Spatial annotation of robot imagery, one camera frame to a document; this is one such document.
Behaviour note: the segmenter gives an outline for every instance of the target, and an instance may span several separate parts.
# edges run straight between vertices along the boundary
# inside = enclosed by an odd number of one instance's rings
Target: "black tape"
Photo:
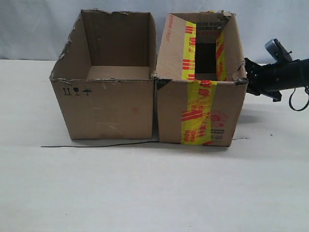
[[[170,81],[171,81],[171,79],[157,79],[156,80],[156,89],[159,90],[159,89],[163,88]]]

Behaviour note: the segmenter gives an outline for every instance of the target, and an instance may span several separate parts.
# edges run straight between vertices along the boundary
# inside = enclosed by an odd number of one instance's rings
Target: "umbrella symbol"
[[[83,93],[86,93],[86,95],[88,96],[89,93],[92,93],[92,90],[89,88],[85,88],[85,90],[83,91]]]

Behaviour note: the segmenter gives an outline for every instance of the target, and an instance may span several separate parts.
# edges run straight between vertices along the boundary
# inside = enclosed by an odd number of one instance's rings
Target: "fragile symbol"
[[[85,90],[83,91],[83,93],[86,93],[86,95],[88,96],[89,93],[92,93],[92,90],[89,88],[85,88]]]
[[[70,93],[70,88],[63,88],[63,92],[64,92],[64,95],[67,95],[67,96],[72,95]]]
[[[76,95],[76,96],[79,96],[79,94],[78,94],[78,91],[79,91],[78,87],[74,87],[73,90],[74,90],[74,92],[75,92],[75,95]]]

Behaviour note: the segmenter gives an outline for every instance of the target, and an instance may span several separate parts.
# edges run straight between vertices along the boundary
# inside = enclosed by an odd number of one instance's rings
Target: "black wire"
[[[56,147],[111,147],[111,146],[122,146],[122,145],[136,145],[136,144],[150,144],[150,143],[158,143],[159,141],[145,141],[145,142],[136,142],[136,143],[128,143],[128,144],[112,144],[112,145],[102,145],[102,146],[73,146],[73,145],[56,145],[56,146],[41,146],[41,147],[49,147],[49,148],[56,148]]]
[[[305,81],[305,78],[304,78],[303,69],[302,69],[302,67],[301,67],[301,61],[298,59],[297,62],[298,62],[298,65],[299,65],[300,77],[301,77],[301,79],[302,79],[302,81],[303,81],[303,83],[304,83],[305,93],[307,93],[307,95],[308,95],[308,101],[307,101],[306,105],[305,105],[303,108],[296,110],[296,109],[292,106],[292,96],[294,95],[294,93],[295,93],[295,91],[296,91],[296,88],[294,88],[294,91],[293,91],[293,93],[291,94],[291,96],[290,96],[290,98],[289,98],[289,106],[290,106],[290,108],[291,108],[292,110],[294,110],[294,111],[303,111],[303,110],[305,110],[305,109],[308,107],[308,105],[309,105],[309,86],[306,86],[306,81]]]

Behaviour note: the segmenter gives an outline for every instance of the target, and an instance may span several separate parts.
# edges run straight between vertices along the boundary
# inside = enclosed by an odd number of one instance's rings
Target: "cardboard box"
[[[245,98],[235,14],[176,13],[166,19],[157,60],[159,140],[230,146]]]
[[[150,13],[82,10],[50,76],[71,139],[150,139],[155,62]]]

